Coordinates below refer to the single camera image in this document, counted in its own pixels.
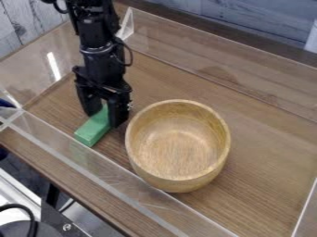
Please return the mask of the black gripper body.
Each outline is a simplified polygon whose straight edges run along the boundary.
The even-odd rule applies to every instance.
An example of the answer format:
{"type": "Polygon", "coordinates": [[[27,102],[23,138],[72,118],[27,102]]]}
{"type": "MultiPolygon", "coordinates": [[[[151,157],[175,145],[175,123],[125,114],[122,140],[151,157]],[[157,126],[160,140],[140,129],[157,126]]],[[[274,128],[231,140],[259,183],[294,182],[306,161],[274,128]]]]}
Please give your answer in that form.
{"type": "Polygon", "coordinates": [[[114,94],[129,94],[130,86],[125,82],[125,68],[132,61],[125,61],[125,46],[106,44],[100,47],[81,45],[84,65],[73,66],[74,82],[90,86],[100,100],[108,100],[114,94]]]}

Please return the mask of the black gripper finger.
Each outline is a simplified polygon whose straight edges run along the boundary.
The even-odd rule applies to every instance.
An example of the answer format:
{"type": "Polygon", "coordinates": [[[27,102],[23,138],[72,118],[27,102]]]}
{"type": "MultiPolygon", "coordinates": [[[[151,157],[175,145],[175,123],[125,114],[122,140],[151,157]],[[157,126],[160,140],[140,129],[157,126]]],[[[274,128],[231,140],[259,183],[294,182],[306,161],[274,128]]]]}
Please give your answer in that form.
{"type": "Polygon", "coordinates": [[[108,99],[108,123],[112,128],[117,128],[128,119],[129,94],[114,94],[108,99]]]}
{"type": "Polygon", "coordinates": [[[88,117],[96,114],[101,109],[101,100],[90,86],[78,81],[74,83],[76,95],[81,108],[88,117]]]}

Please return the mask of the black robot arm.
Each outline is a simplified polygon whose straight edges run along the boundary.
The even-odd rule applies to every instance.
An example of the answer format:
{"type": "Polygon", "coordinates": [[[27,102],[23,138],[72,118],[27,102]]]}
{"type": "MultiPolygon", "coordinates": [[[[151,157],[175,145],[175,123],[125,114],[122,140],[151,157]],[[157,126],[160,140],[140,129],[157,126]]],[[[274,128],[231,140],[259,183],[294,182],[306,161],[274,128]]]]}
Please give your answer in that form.
{"type": "Polygon", "coordinates": [[[116,36],[120,30],[118,16],[112,0],[40,0],[60,14],[66,14],[78,37],[78,52],[84,64],[73,66],[74,88],[80,105],[90,117],[106,102],[106,121],[117,128],[128,119],[129,94],[125,68],[132,65],[132,52],[116,36]]]}

